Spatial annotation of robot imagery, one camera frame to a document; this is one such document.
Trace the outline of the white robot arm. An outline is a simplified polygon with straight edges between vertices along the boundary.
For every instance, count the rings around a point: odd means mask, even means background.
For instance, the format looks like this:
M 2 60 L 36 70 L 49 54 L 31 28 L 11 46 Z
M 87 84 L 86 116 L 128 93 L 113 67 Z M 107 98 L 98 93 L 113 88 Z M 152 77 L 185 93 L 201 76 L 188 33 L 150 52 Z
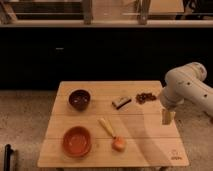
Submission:
M 166 85 L 159 93 L 163 125 L 171 124 L 176 114 L 175 108 L 185 99 L 213 117 L 213 88 L 204 83 L 206 77 L 207 70 L 199 62 L 173 68 L 165 74 Z

